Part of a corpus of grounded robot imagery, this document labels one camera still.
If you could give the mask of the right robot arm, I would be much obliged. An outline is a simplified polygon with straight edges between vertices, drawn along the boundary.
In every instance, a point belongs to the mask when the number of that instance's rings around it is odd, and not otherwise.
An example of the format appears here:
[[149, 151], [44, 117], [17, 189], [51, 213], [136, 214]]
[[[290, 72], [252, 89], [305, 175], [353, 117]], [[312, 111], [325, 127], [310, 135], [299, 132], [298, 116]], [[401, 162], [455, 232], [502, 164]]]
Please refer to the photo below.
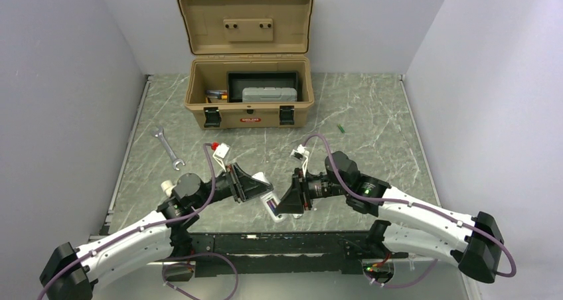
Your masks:
[[318, 175], [296, 168], [276, 212], [303, 214], [315, 199], [344, 196], [354, 211], [376, 218], [358, 248], [362, 256], [418, 254], [450, 263], [482, 283], [493, 283], [499, 276], [504, 239], [492, 215], [471, 216], [428, 204], [361, 173], [341, 151], [326, 157], [325, 168]]

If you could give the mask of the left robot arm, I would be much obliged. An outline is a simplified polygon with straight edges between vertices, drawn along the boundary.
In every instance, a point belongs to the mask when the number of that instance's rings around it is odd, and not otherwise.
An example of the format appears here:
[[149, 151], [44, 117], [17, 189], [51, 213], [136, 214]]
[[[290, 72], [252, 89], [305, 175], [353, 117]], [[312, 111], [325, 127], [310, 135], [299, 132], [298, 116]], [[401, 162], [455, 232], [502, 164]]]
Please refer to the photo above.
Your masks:
[[184, 174], [171, 187], [169, 197], [136, 223], [78, 247], [59, 245], [40, 274], [43, 289], [38, 298], [91, 299], [95, 287], [147, 263], [191, 256], [200, 247], [188, 229], [205, 207], [226, 198], [246, 202], [273, 189], [271, 183], [245, 173], [236, 163], [207, 183], [194, 173]]

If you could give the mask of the white remote control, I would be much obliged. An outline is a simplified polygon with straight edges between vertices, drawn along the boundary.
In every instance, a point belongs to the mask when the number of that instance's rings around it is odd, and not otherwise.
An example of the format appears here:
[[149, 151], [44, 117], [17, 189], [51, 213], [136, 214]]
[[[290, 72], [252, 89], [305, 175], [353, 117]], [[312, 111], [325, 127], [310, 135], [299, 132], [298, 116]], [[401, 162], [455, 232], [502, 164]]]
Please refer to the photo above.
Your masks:
[[[257, 179], [259, 181], [267, 183], [268, 185], [271, 185], [271, 182], [266, 178], [266, 176], [263, 172], [258, 172], [256, 174], [252, 175], [252, 177], [254, 179]], [[271, 190], [270, 192], [267, 192], [266, 194], [261, 195], [260, 200], [261, 200], [262, 204], [264, 205], [264, 207], [265, 207], [267, 213], [269, 214], [270, 218], [275, 223], [283, 222], [286, 219], [286, 215], [278, 213], [278, 216], [275, 217], [273, 215], [272, 211], [270, 210], [270, 208], [268, 207], [267, 203], [266, 203], [269, 199], [275, 199], [277, 206], [278, 206], [278, 203], [280, 202], [279, 196], [274, 191]]]

